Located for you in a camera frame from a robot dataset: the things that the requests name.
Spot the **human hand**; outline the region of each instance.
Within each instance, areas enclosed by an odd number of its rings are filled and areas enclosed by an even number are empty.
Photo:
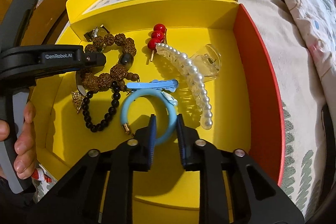
[[[26,179],[31,176],[35,169],[36,147],[35,147],[35,129],[33,119],[36,110],[31,102],[28,102],[24,109],[25,122],[22,127],[22,133],[14,144],[17,157],[14,161],[14,169],[20,179]],[[0,141],[4,141],[9,135],[9,125],[0,120]]]

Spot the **wooden drawer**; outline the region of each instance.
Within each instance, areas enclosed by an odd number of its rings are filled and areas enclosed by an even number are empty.
[[[44,0],[33,12],[21,46],[40,45],[66,9],[67,0]]]
[[[2,22],[2,19],[5,16],[11,2],[12,0],[0,0],[0,23]]]

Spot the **black bead bracelet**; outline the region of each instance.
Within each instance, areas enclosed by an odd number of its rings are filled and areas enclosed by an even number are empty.
[[[113,89],[113,100],[111,102],[111,107],[109,108],[108,112],[104,115],[104,119],[100,121],[98,124],[93,124],[91,121],[91,116],[89,112],[89,103],[90,99],[93,97],[93,92],[88,91],[86,97],[83,99],[82,109],[83,109],[83,116],[84,121],[86,122],[85,126],[91,130],[91,132],[95,133],[97,131],[102,131],[106,128],[110,121],[112,120],[113,116],[116,114],[117,110],[116,107],[119,106],[119,99],[120,99],[120,87],[116,81],[113,81],[111,84],[111,89]]]

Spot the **blue bracelet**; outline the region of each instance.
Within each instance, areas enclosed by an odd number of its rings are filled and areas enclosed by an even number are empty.
[[[176,115],[176,111],[175,111],[174,106],[171,103],[169,103],[169,101],[164,97],[164,95],[159,90],[141,89],[141,90],[137,90],[134,93],[132,93],[131,95],[129,95],[124,100],[123,105],[121,107],[120,123],[121,123],[121,126],[123,127],[123,129],[125,130],[126,133],[132,134],[131,129],[130,129],[129,124],[128,124],[128,119],[127,119],[129,106],[136,98],[146,96],[146,95],[155,96],[155,97],[161,99],[161,101],[164,102],[164,104],[165,104],[165,106],[168,110],[169,122],[168,122],[168,127],[166,129],[166,132],[160,138],[157,138],[156,141],[155,141],[155,145],[159,145],[159,144],[162,144],[162,143],[166,142],[170,138],[173,131],[175,130],[176,119],[177,119],[177,115]]]

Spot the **gray handle grip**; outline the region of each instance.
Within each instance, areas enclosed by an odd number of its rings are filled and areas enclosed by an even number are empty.
[[[8,180],[13,193],[21,193],[31,186],[32,179],[21,180],[14,170],[17,154],[14,144],[22,132],[24,122],[23,110],[27,103],[29,89],[0,96],[0,119],[9,124],[9,136],[0,142],[0,166]]]

